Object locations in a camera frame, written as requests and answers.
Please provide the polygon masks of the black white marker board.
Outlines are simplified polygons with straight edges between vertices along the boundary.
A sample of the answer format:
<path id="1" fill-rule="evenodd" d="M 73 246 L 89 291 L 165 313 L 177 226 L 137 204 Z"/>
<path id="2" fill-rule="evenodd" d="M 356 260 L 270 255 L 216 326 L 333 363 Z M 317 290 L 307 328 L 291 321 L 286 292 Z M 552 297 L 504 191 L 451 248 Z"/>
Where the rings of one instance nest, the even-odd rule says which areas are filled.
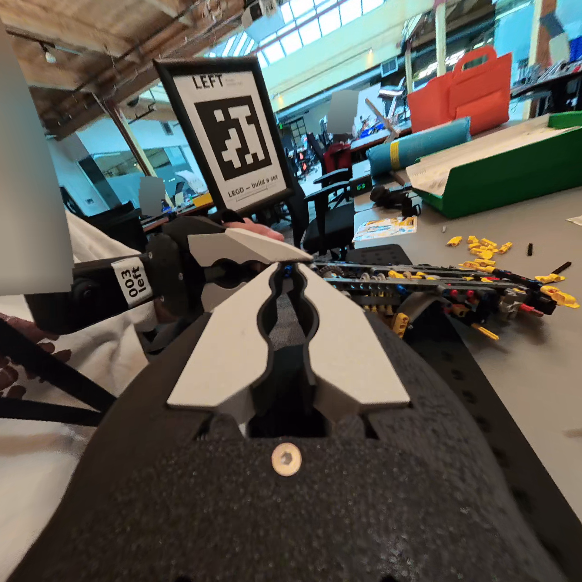
<path id="1" fill-rule="evenodd" d="M 293 196 L 255 55 L 153 60 L 215 207 L 251 215 Z"/>

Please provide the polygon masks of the orange bag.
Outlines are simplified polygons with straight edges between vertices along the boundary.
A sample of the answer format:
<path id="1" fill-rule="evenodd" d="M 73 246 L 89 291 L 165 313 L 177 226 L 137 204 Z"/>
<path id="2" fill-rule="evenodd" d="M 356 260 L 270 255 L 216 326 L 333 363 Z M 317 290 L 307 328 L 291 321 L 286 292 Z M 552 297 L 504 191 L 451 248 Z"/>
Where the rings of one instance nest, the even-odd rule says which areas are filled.
<path id="1" fill-rule="evenodd" d="M 451 72 L 408 95 L 411 131 L 470 118 L 470 135 L 509 121 L 512 54 L 485 45 L 464 54 Z"/>

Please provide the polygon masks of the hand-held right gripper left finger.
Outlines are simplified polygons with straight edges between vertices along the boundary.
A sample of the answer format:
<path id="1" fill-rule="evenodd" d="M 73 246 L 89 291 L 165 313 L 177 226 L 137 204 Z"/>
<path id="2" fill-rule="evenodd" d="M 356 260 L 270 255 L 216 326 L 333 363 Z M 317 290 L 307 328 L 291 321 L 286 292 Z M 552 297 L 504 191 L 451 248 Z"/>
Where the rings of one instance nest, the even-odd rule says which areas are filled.
<path id="1" fill-rule="evenodd" d="M 166 401 L 171 409 L 229 414 L 238 425 L 256 414 L 253 390 L 273 369 L 282 280 L 283 264 L 274 263 L 214 308 Z"/>

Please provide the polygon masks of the small printed leaflet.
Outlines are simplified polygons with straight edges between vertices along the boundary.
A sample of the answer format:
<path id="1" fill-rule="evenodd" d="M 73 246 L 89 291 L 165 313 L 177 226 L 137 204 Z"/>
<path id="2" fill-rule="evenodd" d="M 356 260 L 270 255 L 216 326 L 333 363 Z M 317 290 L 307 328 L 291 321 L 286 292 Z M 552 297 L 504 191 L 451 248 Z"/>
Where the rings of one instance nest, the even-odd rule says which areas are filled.
<path id="1" fill-rule="evenodd" d="M 416 216 L 407 218 L 398 216 L 396 218 L 386 218 L 361 223 L 354 231 L 352 242 L 360 243 L 386 237 L 414 234 L 416 232 Z"/>

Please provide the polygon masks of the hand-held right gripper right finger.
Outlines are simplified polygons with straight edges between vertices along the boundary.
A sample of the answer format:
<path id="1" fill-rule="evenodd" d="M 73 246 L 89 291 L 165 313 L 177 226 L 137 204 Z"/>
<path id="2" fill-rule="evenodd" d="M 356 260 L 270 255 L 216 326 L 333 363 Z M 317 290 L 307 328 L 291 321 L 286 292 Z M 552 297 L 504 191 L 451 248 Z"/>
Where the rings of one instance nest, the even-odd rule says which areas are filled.
<path id="1" fill-rule="evenodd" d="M 410 396 L 364 310 L 298 264 L 300 298 L 315 310 L 307 357 L 316 381 L 314 407 L 330 421 L 406 407 Z"/>

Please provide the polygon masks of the green plastic bin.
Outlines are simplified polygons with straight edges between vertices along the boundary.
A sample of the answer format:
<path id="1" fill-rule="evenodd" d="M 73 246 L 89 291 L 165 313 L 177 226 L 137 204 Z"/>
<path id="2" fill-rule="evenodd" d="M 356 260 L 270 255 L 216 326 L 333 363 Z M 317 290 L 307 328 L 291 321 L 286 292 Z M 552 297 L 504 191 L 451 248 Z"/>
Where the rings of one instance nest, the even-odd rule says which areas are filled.
<path id="1" fill-rule="evenodd" d="M 581 111 L 507 123 L 406 168 L 413 190 L 448 219 L 581 185 Z"/>

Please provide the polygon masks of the pile of yellow lego pieces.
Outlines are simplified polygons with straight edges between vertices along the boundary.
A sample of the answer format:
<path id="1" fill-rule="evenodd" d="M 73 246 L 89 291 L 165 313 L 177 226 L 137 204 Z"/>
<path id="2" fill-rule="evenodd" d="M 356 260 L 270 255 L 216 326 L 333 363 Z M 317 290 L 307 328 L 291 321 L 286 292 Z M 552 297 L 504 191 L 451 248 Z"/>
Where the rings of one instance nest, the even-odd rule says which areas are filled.
<path id="1" fill-rule="evenodd" d="M 496 259 L 506 254 L 513 247 L 512 242 L 498 245 L 490 239 L 478 238 L 474 235 L 470 235 L 466 239 L 461 236 L 453 237 L 449 239 L 447 246 L 456 248 L 463 242 L 466 242 L 467 251 L 471 258 L 460 263 L 459 267 L 467 271 L 474 270 L 484 273 L 492 273 L 495 270 Z"/>

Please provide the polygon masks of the person's white printed shirt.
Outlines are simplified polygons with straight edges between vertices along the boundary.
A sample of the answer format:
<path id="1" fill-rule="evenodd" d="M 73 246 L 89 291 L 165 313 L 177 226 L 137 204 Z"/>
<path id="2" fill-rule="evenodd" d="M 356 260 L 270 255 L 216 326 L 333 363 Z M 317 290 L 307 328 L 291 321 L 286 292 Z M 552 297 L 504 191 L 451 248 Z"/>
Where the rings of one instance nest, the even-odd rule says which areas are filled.
<path id="1" fill-rule="evenodd" d="M 23 296 L 1 297 L 1 318 L 49 353 L 119 396 L 148 364 L 139 332 L 158 323 L 153 302 L 91 327 L 48 338 Z M 1 581 L 6 581 L 59 505 L 94 428 L 1 420 Z"/>

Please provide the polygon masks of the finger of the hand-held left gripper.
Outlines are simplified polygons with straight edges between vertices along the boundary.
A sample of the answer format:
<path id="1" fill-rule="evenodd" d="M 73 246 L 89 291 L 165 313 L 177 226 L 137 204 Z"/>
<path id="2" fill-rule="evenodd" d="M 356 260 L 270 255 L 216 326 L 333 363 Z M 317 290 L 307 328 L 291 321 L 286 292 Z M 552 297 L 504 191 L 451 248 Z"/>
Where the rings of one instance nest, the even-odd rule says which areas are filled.
<path id="1" fill-rule="evenodd" d="M 228 228 L 221 233 L 188 235 L 192 257 L 204 268 L 224 261 L 269 266 L 274 263 L 310 263 L 312 255 L 285 242 L 245 229 Z"/>
<path id="2" fill-rule="evenodd" d="M 200 296 L 203 313 L 212 313 L 216 307 L 228 300 L 246 285 L 247 282 L 241 282 L 235 287 L 222 287 L 215 282 L 206 283 L 202 288 Z"/>

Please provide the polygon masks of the red office chair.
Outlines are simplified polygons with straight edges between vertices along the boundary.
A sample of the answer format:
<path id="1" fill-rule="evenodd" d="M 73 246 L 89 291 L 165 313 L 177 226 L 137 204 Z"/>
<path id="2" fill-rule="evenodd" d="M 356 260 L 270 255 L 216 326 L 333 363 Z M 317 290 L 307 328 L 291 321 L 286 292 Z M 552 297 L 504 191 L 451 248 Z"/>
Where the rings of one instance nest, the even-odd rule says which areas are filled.
<path id="1" fill-rule="evenodd" d="M 352 171 L 351 144 L 348 142 L 331 144 L 323 155 L 322 174 L 331 173 L 339 169 Z"/>

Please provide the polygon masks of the person's left hand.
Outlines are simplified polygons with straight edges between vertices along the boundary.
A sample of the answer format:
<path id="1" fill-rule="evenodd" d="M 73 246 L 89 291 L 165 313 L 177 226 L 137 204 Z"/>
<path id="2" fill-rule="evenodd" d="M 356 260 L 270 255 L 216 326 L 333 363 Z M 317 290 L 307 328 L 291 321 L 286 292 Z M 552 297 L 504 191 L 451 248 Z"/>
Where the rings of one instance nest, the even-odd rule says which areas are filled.
<path id="1" fill-rule="evenodd" d="M 267 227 L 260 223 L 255 223 L 249 218 L 243 218 L 242 222 L 240 221 L 223 222 L 222 225 L 224 228 L 247 230 L 249 232 L 253 232 L 257 235 L 268 237 L 279 242 L 285 241 L 284 236 L 280 232 L 273 230 L 270 227 Z"/>

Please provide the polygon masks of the black office chair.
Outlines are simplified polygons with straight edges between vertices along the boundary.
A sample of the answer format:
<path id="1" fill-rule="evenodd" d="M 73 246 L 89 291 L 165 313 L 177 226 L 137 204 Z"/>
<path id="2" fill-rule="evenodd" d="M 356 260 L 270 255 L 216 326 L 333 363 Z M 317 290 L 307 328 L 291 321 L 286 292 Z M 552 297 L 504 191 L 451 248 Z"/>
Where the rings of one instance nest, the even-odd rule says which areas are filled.
<path id="1" fill-rule="evenodd" d="M 330 254 L 333 260 L 344 260 L 353 248 L 354 201 L 350 180 L 352 170 L 339 169 L 324 174 L 314 183 L 319 189 L 304 196 L 312 204 L 316 217 L 309 221 L 303 237 L 303 248 L 310 254 Z"/>

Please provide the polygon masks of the black yellow lego car chassis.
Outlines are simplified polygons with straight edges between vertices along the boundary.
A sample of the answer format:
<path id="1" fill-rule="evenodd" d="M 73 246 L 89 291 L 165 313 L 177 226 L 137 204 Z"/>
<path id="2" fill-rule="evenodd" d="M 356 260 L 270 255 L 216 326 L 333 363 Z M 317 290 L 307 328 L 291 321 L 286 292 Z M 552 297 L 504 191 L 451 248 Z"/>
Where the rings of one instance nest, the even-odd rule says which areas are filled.
<path id="1" fill-rule="evenodd" d="M 527 278 L 498 269 L 493 261 L 459 265 L 375 266 L 316 261 L 315 274 L 357 303 L 382 317 L 400 338 L 433 304 L 444 315 L 498 341 L 486 324 L 491 318 L 508 322 L 519 314 L 543 318 L 557 307 L 579 309 L 578 300 L 557 287 L 560 273 Z"/>

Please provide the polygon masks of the black handheld device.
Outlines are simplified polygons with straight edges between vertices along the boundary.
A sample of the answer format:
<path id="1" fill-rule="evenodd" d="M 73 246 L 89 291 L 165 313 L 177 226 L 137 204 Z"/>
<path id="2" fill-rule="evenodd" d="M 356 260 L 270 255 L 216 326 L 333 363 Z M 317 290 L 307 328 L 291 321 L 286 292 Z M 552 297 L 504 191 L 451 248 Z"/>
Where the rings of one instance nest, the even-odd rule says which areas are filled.
<path id="1" fill-rule="evenodd" d="M 374 207 L 398 211 L 403 218 L 411 218 L 421 214 L 421 207 L 413 203 L 415 193 L 410 183 L 403 186 L 387 187 L 375 185 L 370 193 L 370 200 Z"/>

